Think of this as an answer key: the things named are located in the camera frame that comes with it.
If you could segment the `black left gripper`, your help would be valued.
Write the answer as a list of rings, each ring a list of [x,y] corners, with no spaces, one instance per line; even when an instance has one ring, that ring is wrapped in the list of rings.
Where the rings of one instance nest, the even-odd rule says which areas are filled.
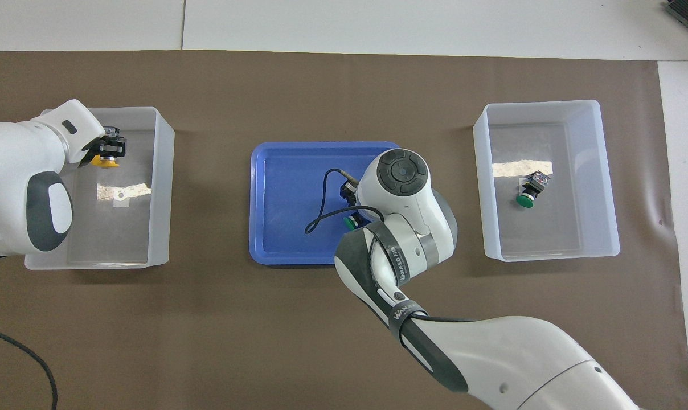
[[[94,157],[99,156],[100,158],[110,158],[110,154],[107,151],[107,147],[110,146],[108,138],[105,135],[102,137],[94,138],[91,142],[87,143],[83,150],[85,154],[81,161],[79,161],[79,167],[84,167],[92,162]],[[127,153],[127,138],[116,137],[114,139],[114,146],[116,148],[114,156],[117,158],[125,157]]]

